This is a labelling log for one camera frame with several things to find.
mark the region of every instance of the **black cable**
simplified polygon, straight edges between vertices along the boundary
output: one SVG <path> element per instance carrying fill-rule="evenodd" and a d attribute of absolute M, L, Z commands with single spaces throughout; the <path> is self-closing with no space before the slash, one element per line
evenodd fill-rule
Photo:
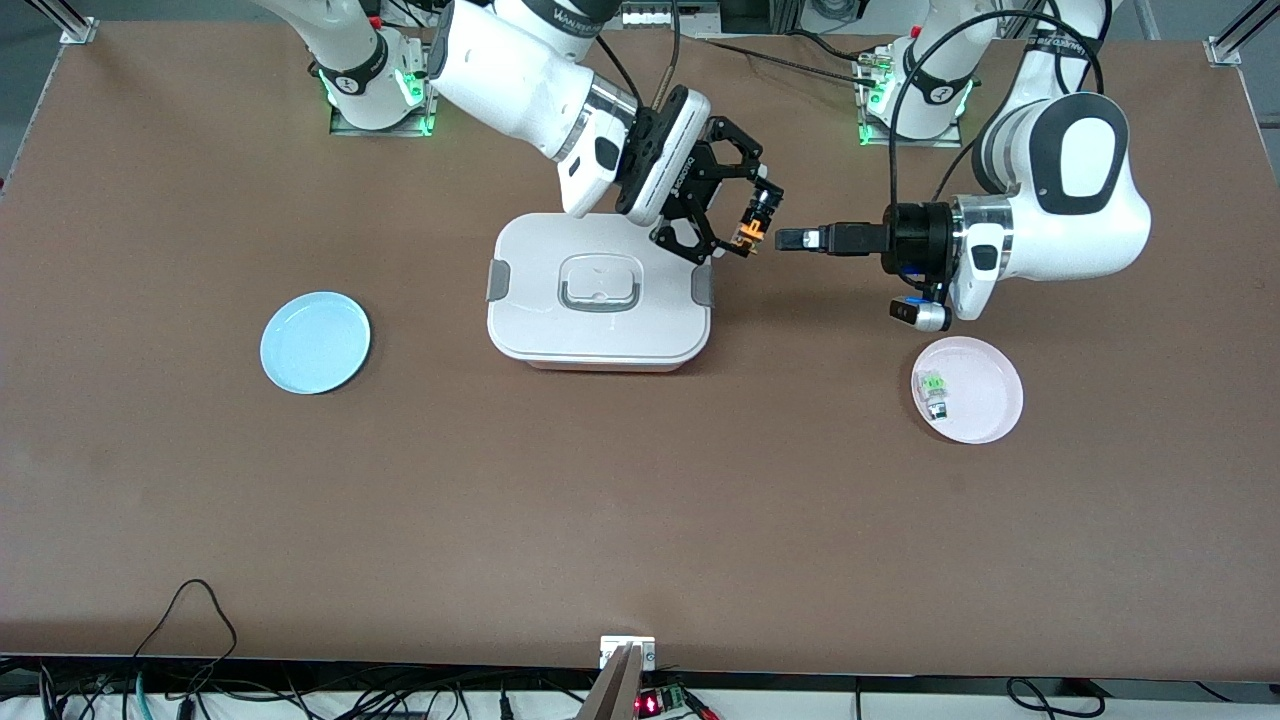
<path fill-rule="evenodd" d="M 1025 700 L 1018 697 L 1018 693 L 1014 691 L 1016 685 L 1025 685 L 1027 689 L 1032 691 L 1032 694 L 1036 696 L 1036 700 L 1037 702 L 1039 702 L 1039 705 L 1032 705 Z M 1080 717 L 1083 720 L 1088 720 L 1089 717 L 1097 717 L 1107 711 L 1107 701 L 1101 696 L 1096 698 L 1098 701 L 1098 706 L 1087 712 L 1078 712 L 1075 710 L 1062 710 L 1061 707 L 1055 707 L 1050 705 L 1048 698 L 1044 697 L 1044 693 L 1042 693 L 1041 689 L 1037 688 L 1027 678 L 1010 678 L 1009 682 L 1005 683 L 1005 692 L 1009 694 L 1009 700 L 1014 701 L 1019 707 L 1024 710 L 1030 710 L 1032 712 L 1043 712 L 1046 717 L 1048 717 L 1048 720 L 1057 720 L 1059 715 L 1064 717 Z"/>
<path fill-rule="evenodd" d="M 902 79 L 902 87 L 910 87 L 915 82 L 916 76 L 920 73 L 920 68 L 923 68 L 925 63 L 928 63 L 929 58 L 932 58 L 934 53 L 942 49 L 942 46 L 946 45 L 952 37 L 960 35 L 961 32 L 979 23 L 1000 18 L 1032 18 L 1041 22 L 1047 22 L 1053 27 L 1056 27 L 1057 29 L 1062 31 L 1064 33 L 1071 36 L 1071 40 L 1079 42 L 1080 47 L 1083 47 L 1084 53 L 1089 56 L 1089 64 L 1093 68 L 1094 82 L 1098 86 L 1098 92 L 1100 94 L 1103 92 L 1102 65 L 1098 63 L 1097 54 L 1093 53 L 1093 50 L 1085 42 L 1084 36 L 1082 36 L 1075 28 L 1073 28 L 1071 26 L 1064 23 L 1057 18 L 1046 15 L 1044 13 L 1036 13 L 1032 10 L 995 10 L 991 13 L 983 13 L 980 15 L 969 18 L 968 20 L 948 29 L 942 35 L 942 37 L 938 38 L 937 42 L 934 42 L 928 50 L 924 51 L 923 55 L 920 55 L 916 59 L 915 65 L 911 68 L 910 72 L 906 73 L 906 77 Z M 891 252 L 897 246 L 897 120 L 902 114 L 902 104 L 906 100 L 908 95 L 909 94 L 906 92 L 899 94 L 897 100 L 893 102 L 893 114 L 890 117 L 890 123 L 888 123 L 888 199 L 891 208 L 888 214 L 888 228 L 890 228 L 888 238 L 890 238 Z M 918 291 L 925 290 L 925 284 L 923 282 L 918 282 L 909 278 L 906 273 L 902 272 L 901 266 L 899 266 L 897 269 L 897 277 L 906 284 L 911 286 L 914 290 Z"/>
<path fill-rule="evenodd" d="M 552 687 L 553 691 L 559 691 L 562 694 L 567 694 L 568 697 L 576 700 L 580 703 L 585 703 L 586 702 L 586 698 L 584 698 L 582 696 L 577 694 L 576 692 L 573 692 L 573 691 L 571 691 L 571 689 L 568 689 L 568 688 L 566 688 L 563 685 L 553 683 L 549 679 L 543 678 L 541 675 L 538 676 L 538 682 L 539 683 L 547 683 L 548 685 Z"/>
<path fill-rule="evenodd" d="M 667 65 L 667 72 L 662 74 L 662 82 L 658 83 L 658 92 L 654 94 L 654 110 L 662 109 L 662 102 L 667 96 L 667 86 L 671 85 L 671 78 L 676 76 L 676 64 L 680 63 L 680 0 L 671 0 L 671 64 Z"/>
<path fill-rule="evenodd" d="M 737 47 L 737 46 L 733 46 L 733 45 L 724 45 L 722 42 L 716 42 L 714 40 L 703 40 L 703 42 L 705 42 L 708 45 L 714 45 L 716 47 L 719 47 L 722 50 L 732 50 L 733 53 L 740 53 L 742 55 L 746 55 L 748 58 L 758 58 L 760 60 L 765 60 L 765 61 L 769 61 L 769 63 L 777 63 L 778 65 L 785 65 L 787 68 L 792 68 L 792 69 L 796 69 L 796 70 L 803 70 L 803 72 L 806 72 L 806 73 L 813 73 L 815 76 L 829 77 L 832 79 L 840 79 L 840 81 L 844 81 L 844 82 L 851 82 L 854 85 L 863 85 L 863 86 L 867 86 L 867 87 L 873 87 L 876 85 L 876 81 L 873 81 L 870 78 L 860 78 L 860 77 L 854 77 L 854 76 L 846 76 L 846 74 L 841 74 L 841 73 L 833 73 L 831 70 L 824 70 L 822 68 L 814 68 L 814 67 L 810 67 L 810 65 L 801 65 L 800 63 L 792 63 L 791 60 L 783 60 L 782 58 L 774 58 L 773 55 L 765 55 L 764 53 L 756 53 L 755 50 L 748 50 L 746 47 Z"/>
<path fill-rule="evenodd" d="M 826 40 L 823 40 L 822 36 L 812 33 L 812 32 L 809 32 L 806 29 L 803 29 L 803 28 L 796 28 L 796 29 L 788 31 L 786 35 L 792 35 L 792 36 L 796 36 L 796 37 L 804 37 L 806 40 L 812 40 L 815 45 L 818 45 L 818 47 L 822 47 L 823 53 L 826 53 L 828 55 L 832 55 L 835 58 L 838 58 L 841 60 L 847 60 L 850 63 L 856 63 L 858 58 L 860 55 L 876 51 L 876 46 L 872 45 L 870 47 L 867 47 L 867 49 L 863 49 L 863 50 L 856 50 L 854 53 L 845 53 L 842 50 L 837 50 L 833 45 L 831 45 Z"/>
<path fill-rule="evenodd" d="M 627 90 L 631 92 L 631 96 L 636 99 L 636 106 L 644 108 L 644 97 L 640 96 L 640 88 L 636 87 L 636 82 L 631 79 L 631 73 L 628 73 L 627 69 L 622 67 L 622 60 L 620 60 L 618 56 L 613 53 L 613 49 L 609 47 L 609 44 L 604 41 L 604 37 L 596 35 L 595 44 L 599 45 L 600 50 L 604 50 L 604 54 L 609 56 L 609 60 L 613 63 L 613 67 L 618 70 L 618 74 L 622 76 L 622 82 L 627 83 Z"/>
<path fill-rule="evenodd" d="M 120 688 L 120 720 L 129 720 L 129 683 Z"/>
<path fill-rule="evenodd" d="M 1196 684 L 1197 684 L 1197 685 L 1199 685 L 1199 689 L 1202 689 L 1202 691 L 1207 692 L 1208 694 L 1211 694 L 1211 696 L 1216 697 L 1217 700 L 1220 700 L 1220 701 L 1222 701 L 1222 702 L 1235 702 L 1234 700 L 1231 700 L 1231 698 L 1226 697 L 1225 694 L 1222 694 L 1222 693 L 1220 693 L 1220 692 L 1215 691 L 1213 688 L 1211 688 L 1211 687 L 1206 685 L 1204 683 L 1202 683 L 1202 682 L 1199 682 L 1199 680 L 1196 680 Z"/>
<path fill-rule="evenodd" d="M 983 132 L 986 132 L 986 127 L 983 127 L 982 132 L 974 136 L 974 138 L 969 141 L 969 145 L 965 145 L 964 149 L 961 149 L 960 152 L 956 154 L 955 159 L 951 160 L 951 165 L 947 167 L 947 172 L 942 173 L 942 181 L 938 183 L 938 187 L 933 191 L 933 197 L 929 197 L 929 202 L 937 202 L 938 197 L 942 197 L 942 188 L 947 186 L 947 182 L 951 179 L 951 174 L 955 173 L 956 168 L 960 167 L 960 160 L 964 160 L 964 156 L 968 155 L 970 150 L 973 150 L 974 143 L 978 142 L 978 138 L 982 137 Z"/>
<path fill-rule="evenodd" d="M 298 688 L 293 687 L 293 678 L 289 675 L 288 665 L 280 662 L 280 674 L 284 675 L 284 682 L 289 684 L 289 694 L 292 694 L 293 700 L 297 701 L 298 707 L 302 708 L 302 712 L 307 716 L 307 720 L 319 720 L 316 714 L 311 712 L 311 708 L 307 707 L 307 701 L 302 700 L 302 694 L 298 693 Z"/>
<path fill-rule="evenodd" d="M 453 720 L 453 716 L 458 712 L 458 694 L 453 693 L 453 710 L 444 717 L 444 720 Z"/>
<path fill-rule="evenodd" d="M 196 675 L 189 680 L 187 685 L 187 693 L 192 694 L 192 693 L 198 693 L 201 688 L 205 687 L 205 683 L 207 683 L 209 678 L 212 676 L 214 674 L 214 666 L 221 662 L 223 660 L 227 660 L 230 656 L 230 653 L 236 652 L 236 646 L 239 644 L 239 634 L 236 632 L 236 625 L 232 624 L 230 619 L 227 616 L 227 612 L 223 610 L 223 603 L 218 601 L 218 593 L 214 592 L 212 585 L 210 585 L 202 578 L 191 578 L 189 580 L 178 585 L 178 589 L 173 592 L 173 597 L 169 600 L 169 607 L 166 607 L 164 615 L 160 616 L 160 621 L 156 623 L 155 628 L 151 628 L 151 632 L 147 633 L 147 637 L 142 638 L 142 642 L 138 643 L 138 647 L 133 648 L 133 655 L 129 656 L 129 660 L 136 660 L 140 655 L 142 655 L 142 650 L 147 647 L 147 643 L 151 642 L 151 638 L 154 638 L 156 633 L 159 633 L 160 629 L 164 628 L 164 624 L 169 620 L 169 615 L 173 614 L 174 606 L 178 605 L 178 598 L 182 597 L 182 591 L 187 589 L 189 585 L 200 585 L 201 588 L 205 589 L 205 592 L 209 594 L 209 600 L 214 603 L 214 611 L 218 612 L 218 618 L 223 621 L 223 625 L 227 628 L 227 632 L 230 634 L 232 638 L 232 644 L 220 656 L 205 664 L 205 666 L 201 667 L 198 671 L 196 671 Z"/>
<path fill-rule="evenodd" d="M 466 716 L 467 720 L 471 720 L 471 707 L 467 706 L 467 693 L 462 692 L 462 683 L 458 683 L 457 693 L 458 693 L 458 702 L 462 703 L 462 714 Z"/>
<path fill-rule="evenodd" d="M 422 23 L 422 20 L 417 19 L 417 14 L 415 14 L 412 10 L 410 10 L 404 5 L 401 5 L 397 0 L 389 0 L 389 1 L 392 5 L 396 6 L 397 10 L 404 13 L 404 15 L 408 17 L 408 19 L 413 20 L 413 23 L 417 24 L 417 27 L 426 27 Z"/>
<path fill-rule="evenodd" d="M 1111 32 L 1111 17 L 1116 10 L 1111 0 L 1102 0 L 1102 6 L 1106 8 L 1106 14 L 1102 15 L 1102 29 L 1098 31 L 1098 42 L 1107 41 L 1107 33 Z"/>
<path fill-rule="evenodd" d="M 195 698 L 196 698 L 196 705 L 200 706 L 200 714 L 205 716 L 205 720 L 214 720 L 212 717 L 209 716 L 209 708 L 205 707 L 205 696 L 195 693 Z"/>

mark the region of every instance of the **brown table surface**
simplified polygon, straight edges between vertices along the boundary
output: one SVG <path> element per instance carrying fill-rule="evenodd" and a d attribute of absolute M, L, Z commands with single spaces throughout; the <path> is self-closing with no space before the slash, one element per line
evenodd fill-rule
<path fill-rule="evenodd" d="M 669 36 L 611 40 L 653 88 Z M 484 304 L 498 231 L 559 206 L 535 150 L 448 104 L 430 140 L 330 138 L 285 26 L 105 24 L 0 204 L 0 650 L 129 652 L 200 575 L 243 656 L 585 666 L 632 632 L 703 670 L 1280 678 L 1280 193 L 1234 70 L 1194 44 L 1103 61 L 1151 242 L 956 328 L 1027 391 L 963 447 L 909 405 L 937 337 L 887 316 L 876 260 L 724 259 L 681 372 L 538 372 Z M 763 142 L 776 227 L 881 215 L 847 86 L 691 41 L 677 81 Z M 904 150 L 904 199 L 950 158 Z M 374 351 L 293 396 L 257 343 L 323 288 Z M 150 650 L 224 643 L 192 594 Z"/>

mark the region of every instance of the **small object on plate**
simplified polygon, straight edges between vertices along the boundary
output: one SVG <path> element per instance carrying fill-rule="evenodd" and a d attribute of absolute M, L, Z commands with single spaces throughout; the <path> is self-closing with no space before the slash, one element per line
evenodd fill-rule
<path fill-rule="evenodd" d="M 933 421 L 947 419 L 947 382 L 937 370 L 915 375 L 915 396 L 927 409 L 925 418 Z"/>
<path fill-rule="evenodd" d="M 369 356 L 369 316 L 337 292 L 311 292 L 276 310 L 262 332 L 262 369 L 280 388 L 298 395 L 334 389 Z"/>
<path fill-rule="evenodd" d="M 947 337 L 924 348 L 911 369 L 916 410 L 956 442 L 995 442 L 1023 414 L 1023 380 L 1002 352 L 972 337 Z"/>

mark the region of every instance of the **wire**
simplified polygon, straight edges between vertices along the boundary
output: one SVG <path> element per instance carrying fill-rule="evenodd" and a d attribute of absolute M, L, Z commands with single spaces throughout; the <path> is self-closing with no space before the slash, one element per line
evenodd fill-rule
<path fill-rule="evenodd" d="M 200 693 L 195 693 L 195 696 L 196 696 L 196 705 L 200 706 L 200 714 L 205 716 L 205 720 L 214 720 L 212 717 L 209 716 L 209 708 L 205 707 L 205 696 Z"/>
<path fill-rule="evenodd" d="M 640 88 L 636 87 L 636 81 L 631 79 L 631 73 L 628 73 L 627 69 L 622 67 L 622 60 L 620 60 L 618 56 L 613 53 L 613 49 L 609 47 L 609 44 L 604 41 L 604 37 L 596 35 L 595 44 L 599 45 L 600 50 L 604 50 L 604 54 L 608 55 L 609 60 L 613 61 L 613 67 L 617 68 L 618 74 L 622 76 L 622 82 L 627 83 L 627 90 L 631 92 L 631 96 L 636 99 L 637 109 L 644 108 L 644 99 L 640 96 Z"/>
<path fill-rule="evenodd" d="M 973 140 L 969 141 L 969 145 L 965 145 L 964 149 L 960 150 L 960 152 L 956 152 L 955 159 L 952 159 L 951 164 L 947 167 L 947 172 L 942 173 L 942 181 L 938 182 L 938 187 L 934 188 L 933 197 L 929 197 L 929 202 L 937 202 L 938 197 L 942 197 L 942 188 L 947 186 L 947 182 L 951 179 L 952 173 L 955 173 L 956 168 L 960 167 L 960 160 L 964 160 L 964 156 L 968 155 L 970 150 L 973 150 L 974 143 L 978 142 L 978 138 L 982 137 L 986 131 L 987 128 L 983 127 L 983 129 L 977 136 L 974 136 Z"/>
<path fill-rule="evenodd" d="M 151 708 L 147 707 L 147 696 L 142 692 L 142 673 L 138 673 L 138 678 L 133 680 L 133 696 L 138 701 L 138 710 L 142 711 L 142 720 L 155 720 L 151 716 Z M 123 698 L 120 700 L 120 707 L 128 707 L 128 703 Z"/>
<path fill-rule="evenodd" d="M 1032 691 L 1032 694 L 1036 696 L 1036 700 L 1037 702 L 1039 702 L 1039 705 L 1032 705 L 1025 700 L 1018 697 L 1018 693 L 1014 691 L 1015 685 L 1025 685 L 1027 689 Z M 1048 698 L 1044 697 L 1044 693 L 1042 693 L 1041 689 L 1037 688 L 1027 678 L 1010 678 L 1009 682 L 1005 683 L 1005 692 L 1009 694 L 1009 700 L 1014 701 L 1019 707 L 1024 710 L 1030 710 L 1032 712 L 1043 712 L 1048 717 L 1048 720 L 1057 720 L 1059 715 L 1064 717 L 1080 717 L 1088 720 L 1089 717 L 1097 717 L 1107 711 L 1107 701 L 1105 697 L 1101 696 L 1097 697 L 1098 706 L 1093 710 L 1089 710 L 1088 712 L 1078 712 L 1074 710 L 1062 710 L 1061 707 L 1055 707 L 1048 703 Z"/>
<path fill-rule="evenodd" d="M 556 684 L 556 683 L 548 680 L 547 678 L 543 678 L 541 675 L 538 676 L 538 682 L 539 683 L 545 683 L 545 684 L 550 685 L 553 691 L 559 691 L 561 693 L 567 694 L 568 697 L 579 701 L 580 703 L 585 703 L 586 702 L 586 698 L 584 698 L 582 696 L 577 694 L 576 692 L 573 692 L 573 691 L 571 691 L 571 689 L 568 689 L 568 688 L 566 688 L 563 685 Z"/>
<path fill-rule="evenodd" d="M 223 625 L 227 628 L 227 632 L 232 637 L 232 644 L 220 656 L 205 664 L 205 666 L 201 667 L 196 673 L 196 675 L 189 680 L 187 685 L 187 694 L 193 694 L 198 693 L 201 688 L 205 687 L 205 683 L 209 682 L 209 678 L 212 676 L 214 666 L 221 662 L 223 660 L 227 660 L 230 656 L 230 653 L 236 652 L 236 646 L 239 644 L 239 634 L 236 633 L 236 625 L 232 624 L 230 619 L 227 618 L 227 612 L 223 611 L 223 605 L 221 602 L 218 601 L 218 593 L 215 593 L 214 588 L 202 578 L 191 578 L 189 580 L 178 585 L 178 589 L 173 592 L 173 597 L 169 600 L 169 607 L 166 607 L 164 615 L 160 616 L 160 621 L 156 623 L 155 628 L 151 628 L 151 632 L 147 633 L 147 637 L 142 638 L 142 642 L 138 643 L 138 647 L 133 648 L 133 655 L 129 656 L 129 660 L 136 660 L 140 655 L 142 655 L 142 650 L 147 647 L 147 643 L 151 642 L 151 638 L 156 637 L 156 633 L 159 633 L 160 629 L 164 628 L 164 624 L 169 620 L 169 615 L 173 614 L 174 606 L 178 605 L 178 598 L 182 597 L 182 591 L 187 589 L 189 585 L 200 585 L 201 588 L 205 589 L 206 593 L 209 593 L 209 600 L 214 603 L 214 611 L 218 612 L 218 618 L 223 621 Z"/>
<path fill-rule="evenodd" d="M 929 49 L 925 50 L 924 54 L 916 59 L 915 65 L 911 68 L 910 72 L 906 73 L 906 77 L 902 79 L 902 87 L 910 87 L 915 82 L 915 77 L 920 73 L 920 68 L 923 68 L 925 63 L 928 63 L 929 58 L 932 58 L 934 53 L 941 50 L 942 46 L 946 45 L 952 37 L 960 35 L 961 32 L 979 23 L 1005 17 L 1032 18 L 1041 22 L 1047 22 L 1053 27 L 1056 27 L 1057 29 L 1062 31 L 1064 33 L 1071 36 L 1071 40 L 1079 42 L 1080 47 L 1083 47 L 1084 53 L 1089 56 L 1089 64 L 1093 68 L 1094 82 L 1097 83 L 1098 92 L 1100 94 L 1103 92 L 1102 65 L 1101 63 L 1098 63 L 1097 54 L 1085 42 L 1084 36 L 1082 36 L 1075 28 L 1073 28 L 1071 26 L 1064 23 L 1057 18 L 1046 15 L 1044 13 L 1036 13 L 1032 10 L 993 10 L 991 13 L 983 13 L 980 15 L 969 18 L 968 20 L 955 26 L 954 28 L 943 33 L 942 37 L 937 40 L 937 42 L 929 46 Z M 890 228 L 888 240 L 890 240 L 891 252 L 897 246 L 897 120 L 902 114 L 902 104 L 906 100 L 908 95 L 909 95 L 908 92 L 900 92 L 897 95 L 897 100 L 893 102 L 893 114 L 890 117 L 890 123 L 888 123 L 888 201 L 891 209 L 888 213 L 888 228 Z M 897 268 L 897 277 L 915 290 L 923 291 L 927 287 L 923 282 L 909 278 L 901 266 Z"/>
<path fill-rule="evenodd" d="M 404 5 L 401 5 L 397 0 L 387 0 L 387 1 L 390 3 L 401 13 L 404 13 L 404 15 L 408 17 L 408 19 L 413 20 L 417 24 L 417 27 L 426 27 L 426 24 L 424 24 L 422 20 L 417 19 L 416 13 L 413 13 Z"/>
<path fill-rule="evenodd" d="M 289 684 L 289 693 L 293 694 L 293 700 L 297 701 L 298 707 L 302 708 L 307 720 L 317 720 L 316 714 L 311 712 L 311 708 L 307 707 L 307 702 L 302 700 L 302 694 L 298 692 L 298 688 L 293 685 L 293 678 L 289 675 L 289 667 L 283 662 L 280 662 L 280 674 L 284 675 L 284 682 Z"/>
<path fill-rule="evenodd" d="M 876 51 L 876 46 L 872 45 L 870 47 L 867 47 L 867 49 L 863 49 L 863 50 L 856 50 L 854 53 L 844 53 L 841 50 L 837 50 L 835 46 L 832 46 L 829 42 L 827 42 L 826 40 L 823 40 L 822 37 L 819 37 L 817 33 L 809 32 L 809 31 L 803 29 L 803 28 L 792 29 L 792 31 L 787 32 L 786 35 L 792 35 L 792 36 L 796 36 L 796 37 L 804 37 L 806 40 L 812 40 L 814 44 L 818 45 L 818 47 L 822 47 L 823 53 L 827 53 L 828 55 L 836 56 L 836 58 L 838 58 L 841 60 L 849 60 L 850 63 L 856 63 L 858 58 L 860 55 Z"/>
<path fill-rule="evenodd" d="M 660 110 L 663 99 L 667 96 L 667 86 L 676 74 L 676 63 L 680 61 L 680 1 L 671 0 L 671 64 L 667 72 L 662 73 L 662 82 L 658 83 L 658 92 L 653 97 L 653 109 Z"/>
<path fill-rule="evenodd" d="M 458 702 L 462 703 L 462 712 L 466 715 L 467 720 L 471 720 L 471 707 L 467 706 L 467 694 L 462 692 L 462 683 L 458 683 Z"/>
<path fill-rule="evenodd" d="M 1211 694 L 1211 696 L 1216 697 L 1217 700 L 1220 700 L 1220 701 L 1222 701 L 1222 702 L 1235 702 L 1234 700 L 1231 700 L 1231 698 L 1226 697 L 1225 694 L 1222 694 L 1222 693 L 1220 693 L 1220 692 L 1215 691 L 1213 688 L 1211 688 L 1211 687 L 1206 685 L 1204 683 L 1202 683 L 1202 682 L 1199 682 L 1199 680 L 1196 680 L 1196 684 L 1197 684 L 1197 685 L 1199 685 L 1199 689 L 1202 689 L 1202 691 L 1207 692 L 1208 694 Z"/>
<path fill-rule="evenodd" d="M 796 69 L 796 70 L 801 70 L 801 72 L 806 72 L 806 73 L 813 73 L 815 76 L 829 77 L 832 79 L 838 79 L 838 81 L 844 81 L 844 82 L 851 82 L 854 85 L 864 85 L 867 87 L 872 87 L 872 86 L 876 85 L 876 82 L 872 81 L 870 78 L 860 78 L 860 77 L 854 77 L 854 76 L 846 76 L 846 74 L 841 74 L 841 73 L 833 73 L 831 70 L 824 70 L 822 68 L 814 68 L 812 65 L 801 65 L 800 63 L 792 63 L 791 60 L 783 60 L 782 58 L 774 58 L 773 55 L 765 55 L 764 53 L 756 53 L 755 50 L 748 50 L 746 47 L 737 47 L 735 45 L 724 45 L 723 42 L 716 42 L 714 40 L 703 40 L 703 42 L 705 42 L 708 45 L 714 45 L 716 47 L 719 47 L 722 50 L 732 50 L 733 53 L 740 53 L 742 55 L 746 55 L 748 58 L 758 58 L 760 60 L 765 60 L 765 61 L 769 61 L 769 63 L 777 63 L 778 65 L 785 65 L 787 68 L 792 68 L 792 69 Z"/>

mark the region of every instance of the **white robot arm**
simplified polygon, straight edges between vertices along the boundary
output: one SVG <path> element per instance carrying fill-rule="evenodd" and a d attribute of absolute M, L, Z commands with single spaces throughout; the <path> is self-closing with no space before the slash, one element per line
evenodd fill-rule
<path fill-rule="evenodd" d="M 426 79 L 471 117 L 552 159 L 566 213 L 585 215 L 616 183 L 616 210 L 654 225 L 654 242 L 690 261 L 721 249 L 754 252 L 781 202 L 781 188 L 764 179 L 759 145 L 726 118 L 710 118 L 705 96 L 676 86 L 660 110 L 648 109 L 577 64 L 622 0 L 494 0 L 484 8 L 453 0 L 425 64 L 417 40 L 375 31 L 357 0 L 255 1 L 302 36 L 330 102 L 353 126 L 396 124 L 422 101 L 413 83 Z M 742 161 L 719 164 L 709 147 L 719 140 L 736 145 Z M 756 190 L 737 231 L 721 241 L 705 210 L 721 181 L 735 177 Z M 676 242 L 675 219 L 691 222 L 695 247 Z"/>
<path fill-rule="evenodd" d="M 933 6 L 960 4 L 934 0 Z M 972 1 L 963 5 L 966 14 L 938 12 L 929 18 L 948 18 L 956 27 L 982 14 Z M 1101 35 L 1105 0 L 1056 5 L 1080 35 Z M 890 314 L 922 331 L 950 327 L 948 300 L 955 316 L 977 319 L 1004 278 L 1083 279 L 1129 266 L 1146 246 L 1151 210 L 1130 174 L 1128 120 L 1106 96 L 1074 91 L 1088 65 L 1085 53 L 1066 33 L 1042 26 L 1028 41 L 1009 97 L 974 142 L 974 172 L 991 195 L 961 195 L 947 204 L 900 202 L 886 210 L 881 224 L 783 229 L 777 247 L 878 254 L 884 272 L 920 277 L 910 282 L 923 297 L 897 299 Z M 955 40 L 961 38 L 970 42 L 966 32 Z M 969 56 L 961 56 L 960 65 L 937 72 L 968 82 Z M 913 101 L 924 102 L 909 95 L 902 118 Z M 922 117 L 927 122 L 911 127 L 928 133 L 951 115 L 925 109 Z"/>

